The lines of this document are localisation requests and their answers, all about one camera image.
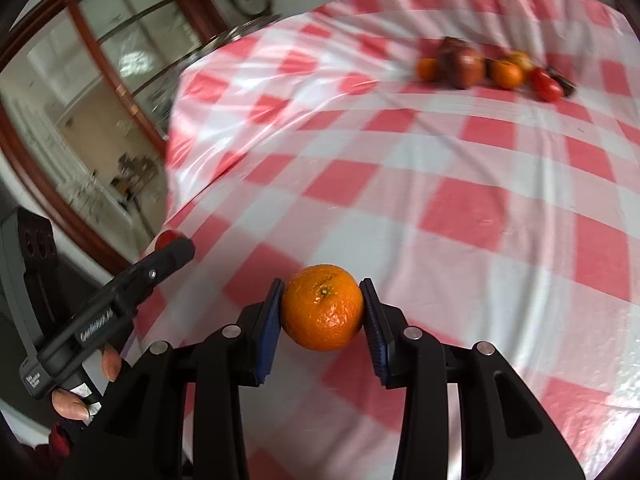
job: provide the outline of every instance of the table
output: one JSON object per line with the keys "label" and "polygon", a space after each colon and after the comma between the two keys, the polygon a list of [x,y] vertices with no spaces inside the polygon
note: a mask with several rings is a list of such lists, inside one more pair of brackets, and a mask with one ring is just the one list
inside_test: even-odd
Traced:
{"label": "table", "polygon": [[[577,94],[417,82],[444,35],[525,50]],[[492,341],[594,478],[640,408],[639,98],[640,44],[594,0],[339,0],[224,46],[185,70],[170,126],[165,228],[195,262],[141,307],[127,358],[337,264],[443,342]],[[252,478],[391,478],[403,393],[362,334],[332,353],[282,335],[241,395]]]}

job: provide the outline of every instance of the silver screw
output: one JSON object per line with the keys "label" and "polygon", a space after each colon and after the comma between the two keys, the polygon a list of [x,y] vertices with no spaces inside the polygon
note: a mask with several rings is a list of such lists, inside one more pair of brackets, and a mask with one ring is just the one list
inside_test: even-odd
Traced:
{"label": "silver screw", "polygon": [[495,346],[488,341],[481,341],[476,345],[478,351],[483,355],[491,355],[495,352]]}
{"label": "silver screw", "polygon": [[405,328],[402,333],[404,337],[407,339],[420,339],[422,337],[422,329],[417,326],[408,326]]}
{"label": "silver screw", "polygon": [[238,325],[227,325],[222,329],[222,335],[227,339],[238,337],[242,333],[242,329]]}
{"label": "silver screw", "polygon": [[169,343],[167,341],[155,341],[151,343],[149,347],[149,351],[153,355],[161,355],[164,354],[169,349]]}

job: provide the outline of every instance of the brown wooden frame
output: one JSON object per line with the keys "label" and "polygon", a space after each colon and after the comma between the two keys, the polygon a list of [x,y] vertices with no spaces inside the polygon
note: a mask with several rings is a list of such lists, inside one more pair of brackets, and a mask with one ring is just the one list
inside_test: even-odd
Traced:
{"label": "brown wooden frame", "polygon": [[[68,9],[80,37],[88,42],[89,37],[86,36],[90,31],[88,28],[83,29],[79,23],[84,22],[84,17],[80,14],[81,20],[78,20],[78,1],[79,0],[42,0],[30,12],[27,13],[16,25],[9,31],[9,34],[0,48],[0,72],[4,70],[7,64],[18,54],[20,49],[36,34],[38,30],[44,27],[47,22],[53,19],[57,14]],[[191,26],[203,42],[209,41],[217,33],[226,30],[226,24],[218,14],[215,6],[210,0],[175,0],[182,9]],[[91,37],[91,41],[97,44],[95,38]],[[133,106],[137,107],[133,97],[128,94],[127,89],[120,82],[115,70],[108,63],[108,60],[98,48],[97,52],[91,52],[97,62],[98,68],[105,75],[105,79],[110,83],[116,94],[125,103],[125,106],[132,113],[134,119],[141,126],[146,117],[140,110],[139,113],[133,113]],[[153,124],[146,119],[146,126],[141,129],[147,136],[150,133],[149,126],[153,129],[155,140],[151,140],[153,146],[164,156],[165,142],[156,133]],[[129,262],[113,249],[104,239],[91,227],[89,227],[65,202],[62,196],[57,192],[49,177],[44,173],[42,168],[33,159],[27,148],[23,145],[18,133],[6,113],[6,110],[0,102],[0,150],[4,153],[7,161],[15,171],[18,179],[24,187],[31,193],[35,201],[41,206],[51,220],[80,248],[94,259],[100,266],[111,274],[117,274],[129,267]]]}

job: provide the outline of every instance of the wooden door frame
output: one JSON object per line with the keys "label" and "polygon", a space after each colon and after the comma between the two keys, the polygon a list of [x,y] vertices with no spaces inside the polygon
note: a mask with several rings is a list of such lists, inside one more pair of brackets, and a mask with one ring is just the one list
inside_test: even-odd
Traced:
{"label": "wooden door frame", "polygon": [[[226,29],[224,20],[220,17],[211,0],[175,1],[183,10],[185,17],[191,23],[201,41],[206,42],[215,34]],[[11,28],[6,39],[0,45],[0,72],[18,54],[20,49],[60,12],[69,9],[73,17],[74,12],[76,12],[74,4],[76,10],[79,10],[77,9],[78,0],[42,0],[33,7],[23,19]],[[102,71],[104,67],[98,66],[98,68]],[[118,78],[113,68],[111,68],[111,71],[115,78]],[[105,79],[111,84],[118,98],[122,98],[118,94],[117,86],[113,84],[115,78],[108,77],[108,74],[105,75]],[[140,115],[138,120],[144,120],[143,115]],[[154,136],[157,140],[152,142],[161,155],[164,156],[165,142],[157,134],[154,134]],[[0,150],[4,153],[18,179],[38,205],[81,251],[85,252],[111,274],[120,273],[129,267],[127,259],[121,256],[94,229],[88,226],[57,192],[49,177],[31,156],[22,139],[15,131],[11,119],[1,102]]]}

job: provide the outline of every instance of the pile of fruit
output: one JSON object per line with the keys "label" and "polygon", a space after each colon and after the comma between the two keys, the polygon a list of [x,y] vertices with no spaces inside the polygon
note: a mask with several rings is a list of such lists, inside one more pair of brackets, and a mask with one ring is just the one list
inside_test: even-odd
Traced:
{"label": "pile of fruit", "polygon": [[514,51],[500,60],[488,59],[466,41],[449,36],[440,43],[435,58],[418,60],[417,73],[424,81],[444,80],[459,89],[480,84],[487,76],[505,90],[529,81],[537,96],[547,102],[571,97],[575,92],[575,85],[558,70],[536,67],[525,52]]}

